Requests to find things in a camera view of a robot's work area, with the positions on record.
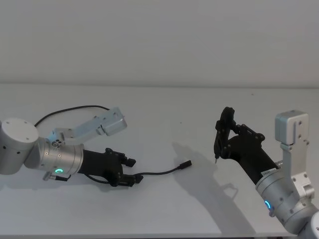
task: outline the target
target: robotic arm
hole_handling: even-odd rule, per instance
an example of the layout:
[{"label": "robotic arm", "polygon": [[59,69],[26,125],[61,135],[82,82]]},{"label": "robotic arm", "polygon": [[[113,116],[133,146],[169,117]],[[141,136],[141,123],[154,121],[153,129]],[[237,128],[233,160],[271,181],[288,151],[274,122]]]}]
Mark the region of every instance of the robotic arm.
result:
[{"label": "robotic arm", "polygon": [[[281,142],[283,160],[274,163],[261,148],[265,137],[234,121],[234,110],[226,107],[216,123],[214,143],[219,157],[233,159],[244,169],[264,199],[269,215],[301,238],[319,239],[319,211],[311,203],[315,190],[306,173],[309,116],[289,111],[276,116],[275,138]],[[237,135],[228,139],[230,131]]]},{"label": "robotic arm", "polygon": [[82,173],[104,177],[111,186],[133,186],[142,175],[123,173],[122,165],[133,167],[134,159],[107,148],[105,153],[84,149],[83,143],[96,136],[113,135],[127,124],[119,108],[113,108],[76,128],[56,128],[47,138],[39,137],[31,123],[9,118],[0,129],[0,174],[15,174],[27,168],[45,171],[44,180],[67,181],[69,175]]}]

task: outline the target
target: blue led light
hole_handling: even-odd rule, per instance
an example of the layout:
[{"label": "blue led light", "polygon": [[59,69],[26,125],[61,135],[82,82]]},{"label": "blue led light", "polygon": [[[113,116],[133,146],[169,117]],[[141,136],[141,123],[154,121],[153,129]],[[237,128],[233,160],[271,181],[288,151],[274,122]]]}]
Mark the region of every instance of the blue led light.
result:
[{"label": "blue led light", "polygon": [[56,173],[63,173],[63,169],[62,168],[58,168],[55,170]]},{"label": "blue led light", "polygon": [[265,204],[266,204],[268,209],[271,209],[271,205],[270,205],[270,203],[267,200],[265,200]]}]

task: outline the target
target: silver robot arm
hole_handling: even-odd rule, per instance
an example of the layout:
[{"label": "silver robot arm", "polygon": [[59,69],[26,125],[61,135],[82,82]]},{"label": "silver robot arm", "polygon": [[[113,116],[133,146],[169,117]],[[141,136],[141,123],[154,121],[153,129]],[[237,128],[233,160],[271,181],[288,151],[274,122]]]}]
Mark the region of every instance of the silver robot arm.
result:
[{"label": "silver robot arm", "polygon": [[[275,135],[283,160],[275,163],[262,149],[265,137],[246,125],[236,124],[234,109],[226,107],[216,122],[216,160],[235,160],[256,185],[271,217],[301,238],[319,239],[319,212],[312,204],[315,190],[306,172],[309,116],[289,111],[276,116]],[[236,136],[228,139],[230,131]]]},{"label": "silver robot arm", "polygon": [[306,172],[309,116],[300,111],[278,114],[275,138],[281,142],[283,160],[256,184],[271,217],[301,238],[319,238],[318,209],[311,203],[315,190]]},{"label": "silver robot arm", "polygon": [[83,163],[85,141],[103,134],[113,135],[126,127],[119,108],[74,129],[56,128],[47,138],[39,137],[31,123],[9,118],[0,129],[0,174],[15,174],[22,164],[46,171],[44,180],[75,174]]}]

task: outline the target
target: white wall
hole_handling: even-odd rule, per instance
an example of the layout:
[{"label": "white wall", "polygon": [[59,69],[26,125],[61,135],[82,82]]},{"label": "white wall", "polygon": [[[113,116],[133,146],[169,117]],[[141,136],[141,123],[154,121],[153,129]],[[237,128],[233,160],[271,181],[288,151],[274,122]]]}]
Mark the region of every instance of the white wall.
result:
[{"label": "white wall", "polygon": [[319,1],[1,0],[0,82],[319,87]]}]

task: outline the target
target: small label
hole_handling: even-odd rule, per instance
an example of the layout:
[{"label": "small label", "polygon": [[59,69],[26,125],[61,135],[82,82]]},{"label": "small label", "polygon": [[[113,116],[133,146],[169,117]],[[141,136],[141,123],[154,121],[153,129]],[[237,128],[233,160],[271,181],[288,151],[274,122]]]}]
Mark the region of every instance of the small label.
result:
[{"label": "small label", "polygon": [[268,169],[267,171],[261,172],[261,175],[266,176],[267,174],[270,174],[271,172],[274,172],[276,170],[276,168]]}]

